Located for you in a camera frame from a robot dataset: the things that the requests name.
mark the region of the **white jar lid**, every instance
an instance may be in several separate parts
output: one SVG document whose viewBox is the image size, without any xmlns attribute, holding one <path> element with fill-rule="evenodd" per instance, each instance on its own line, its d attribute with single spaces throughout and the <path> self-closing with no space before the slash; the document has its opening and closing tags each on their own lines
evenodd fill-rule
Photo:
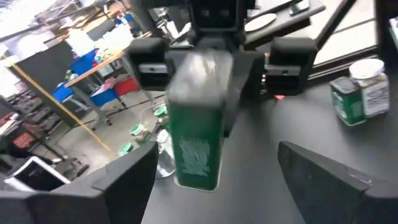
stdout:
<svg viewBox="0 0 398 224">
<path fill-rule="evenodd" d="M 379 59 L 362 59 L 352 64 L 349 72 L 356 79 L 372 78 L 384 72 L 384 62 Z"/>
</svg>

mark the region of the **red bin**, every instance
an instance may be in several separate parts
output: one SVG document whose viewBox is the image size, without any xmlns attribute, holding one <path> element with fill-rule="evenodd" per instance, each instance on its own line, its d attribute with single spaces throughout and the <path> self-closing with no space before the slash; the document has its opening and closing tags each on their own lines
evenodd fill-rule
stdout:
<svg viewBox="0 0 398 224">
<path fill-rule="evenodd" d="M 113 86 L 113 89 L 116 91 L 116 93 L 119 96 L 123 96 L 131 91 L 139 90 L 139 86 L 134 79 L 128 78 L 124 81 L 121 81 L 121 82 L 118 82 L 117 84 L 115 84 Z"/>
</svg>

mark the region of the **black table surface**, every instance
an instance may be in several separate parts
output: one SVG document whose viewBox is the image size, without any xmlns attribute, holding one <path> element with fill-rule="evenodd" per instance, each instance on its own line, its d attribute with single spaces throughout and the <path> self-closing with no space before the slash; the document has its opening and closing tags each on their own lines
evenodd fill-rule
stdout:
<svg viewBox="0 0 398 224">
<path fill-rule="evenodd" d="M 304 224 L 277 162 L 280 141 L 398 183 L 398 77 L 390 81 L 390 111 L 359 126 L 338 119 L 327 83 L 242 108 L 223 146 L 218 188 L 208 193 L 178 187 L 173 177 L 156 180 L 142 223 Z"/>
</svg>

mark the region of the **green box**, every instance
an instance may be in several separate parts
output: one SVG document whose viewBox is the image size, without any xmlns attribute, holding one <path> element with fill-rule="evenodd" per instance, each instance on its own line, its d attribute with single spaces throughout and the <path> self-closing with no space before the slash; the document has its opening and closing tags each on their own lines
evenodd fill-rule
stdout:
<svg viewBox="0 0 398 224">
<path fill-rule="evenodd" d="M 338 117 L 348 126 L 366 121 L 363 110 L 361 89 L 348 77 L 330 82 L 333 107 Z"/>
<path fill-rule="evenodd" d="M 214 190 L 221 162 L 222 111 L 185 106 L 170 106 L 169 110 L 178 183 Z"/>
<path fill-rule="evenodd" d="M 169 127 L 176 177 L 183 187 L 211 191 L 218 185 L 232 68 L 229 52 L 192 52 L 169 84 Z"/>
</svg>

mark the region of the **white plate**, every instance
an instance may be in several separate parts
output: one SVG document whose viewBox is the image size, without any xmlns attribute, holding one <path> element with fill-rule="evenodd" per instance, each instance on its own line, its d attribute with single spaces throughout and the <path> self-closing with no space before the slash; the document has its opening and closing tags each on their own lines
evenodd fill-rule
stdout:
<svg viewBox="0 0 398 224">
<path fill-rule="evenodd" d="M 245 26 L 244 30 L 246 32 L 255 31 L 265 27 L 276 19 L 276 14 L 265 14 L 263 16 L 257 17 L 252 21 L 249 21 Z"/>
</svg>

